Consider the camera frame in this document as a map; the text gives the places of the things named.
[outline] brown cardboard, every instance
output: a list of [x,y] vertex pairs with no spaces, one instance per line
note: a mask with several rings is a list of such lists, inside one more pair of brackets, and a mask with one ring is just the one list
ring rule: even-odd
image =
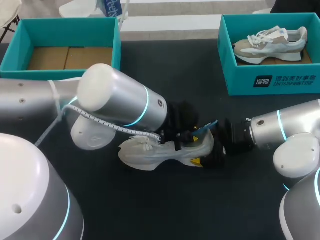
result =
[[[236,61],[238,66],[247,66],[245,62]],[[269,57],[260,63],[260,65],[284,65],[284,64],[312,64],[311,58],[306,49],[303,50],[303,58],[301,61],[282,61],[277,58]]]
[[111,65],[112,47],[70,47],[65,69],[88,69],[95,64]]
[[28,70],[63,70],[68,47],[35,47]]

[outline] teal cardboard box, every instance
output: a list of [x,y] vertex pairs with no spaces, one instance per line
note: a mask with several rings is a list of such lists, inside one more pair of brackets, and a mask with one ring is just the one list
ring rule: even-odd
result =
[[[238,65],[232,44],[275,26],[306,27],[311,64]],[[223,15],[218,51],[230,96],[320,93],[320,20],[315,13]]]
[[0,66],[0,76],[6,79],[63,80],[81,77],[86,71],[64,68],[28,70],[34,49],[45,47],[112,48],[111,66],[120,70],[121,39],[117,18],[42,18],[20,21]]

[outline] shoelace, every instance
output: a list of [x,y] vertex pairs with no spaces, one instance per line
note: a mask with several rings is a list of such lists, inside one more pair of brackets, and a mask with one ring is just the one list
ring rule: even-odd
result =
[[267,31],[258,32],[257,35],[248,36],[248,41],[253,47],[258,47],[258,44],[272,43],[273,41],[268,36],[264,35]]
[[140,144],[143,144],[143,150],[144,151],[152,151],[154,147],[160,146],[160,144],[153,139],[150,139],[147,136],[131,136],[131,139],[138,140]]

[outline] white sneaker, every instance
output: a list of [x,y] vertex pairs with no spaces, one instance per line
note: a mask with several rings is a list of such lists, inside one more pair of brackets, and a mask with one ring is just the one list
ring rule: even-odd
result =
[[287,31],[278,26],[248,36],[234,44],[234,55],[238,60],[250,64],[260,64],[266,58],[284,61],[300,61],[307,44],[307,29]]
[[126,165],[139,170],[153,171],[167,160],[177,160],[184,165],[200,167],[191,160],[205,157],[214,148],[214,137],[210,130],[188,146],[176,151],[173,141],[160,144],[145,136],[134,136],[120,145],[119,158]]

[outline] black table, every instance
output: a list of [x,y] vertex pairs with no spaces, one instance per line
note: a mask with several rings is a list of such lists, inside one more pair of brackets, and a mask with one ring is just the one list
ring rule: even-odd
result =
[[[167,101],[194,104],[201,125],[320,98],[228,96],[216,40],[123,42],[121,66]],[[35,142],[45,127],[35,123],[30,130],[9,127],[6,132]],[[117,133],[104,149],[83,151],[63,122],[40,146],[82,208],[85,240],[285,239],[279,207],[286,190],[272,151],[255,149],[229,158],[223,170],[167,161],[144,172],[118,159],[118,146],[128,137]]]

